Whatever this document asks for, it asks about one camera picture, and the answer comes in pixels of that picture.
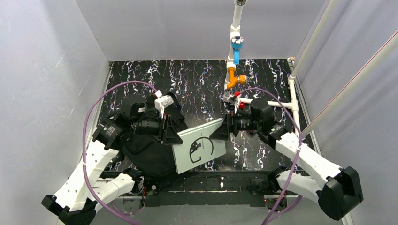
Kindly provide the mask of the black student backpack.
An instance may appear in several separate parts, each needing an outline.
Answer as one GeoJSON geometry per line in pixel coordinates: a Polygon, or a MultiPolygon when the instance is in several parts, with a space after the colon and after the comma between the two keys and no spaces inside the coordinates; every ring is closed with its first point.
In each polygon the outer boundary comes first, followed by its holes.
{"type": "MultiPolygon", "coordinates": [[[[165,109],[165,112],[172,116],[173,128],[177,132],[188,129],[185,117],[181,113],[181,105],[175,94],[172,92],[166,94],[170,95],[174,101],[165,109]]],[[[122,151],[146,177],[170,180],[179,176],[176,172],[172,146],[160,144],[152,136],[130,135],[123,145],[122,151]]]]}

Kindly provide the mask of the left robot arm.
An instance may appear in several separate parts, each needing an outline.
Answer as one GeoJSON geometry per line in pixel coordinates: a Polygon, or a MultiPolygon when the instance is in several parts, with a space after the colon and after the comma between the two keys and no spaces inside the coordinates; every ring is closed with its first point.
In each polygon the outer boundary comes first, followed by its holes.
{"type": "Polygon", "coordinates": [[[120,109],[97,125],[92,146],[65,184],[55,194],[46,195],[42,205],[65,225],[90,224],[104,204],[133,190],[145,193],[145,179],[176,173],[172,145],[183,142],[178,132],[185,129],[181,106],[173,93],[124,98],[120,109]],[[93,188],[117,156],[128,157],[136,168],[93,188]]]}

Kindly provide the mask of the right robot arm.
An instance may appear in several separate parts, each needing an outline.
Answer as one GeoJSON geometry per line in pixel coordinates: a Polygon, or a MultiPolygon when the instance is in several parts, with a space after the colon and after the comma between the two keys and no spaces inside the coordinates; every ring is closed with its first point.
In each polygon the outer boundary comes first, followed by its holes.
{"type": "Polygon", "coordinates": [[[363,202],[363,192],[358,172],[348,166],[334,164],[305,143],[284,124],[273,117],[273,108],[266,100],[254,99],[250,113],[238,108],[224,116],[222,124],[210,135],[211,139],[228,141],[230,135],[240,131],[256,134],[262,142],[287,156],[309,176],[296,174],[292,169],[280,166],[248,186],[248,190],[262,194],[273,192],[294,192],[317,203],[331,219],[340,220],[363,202]]]}

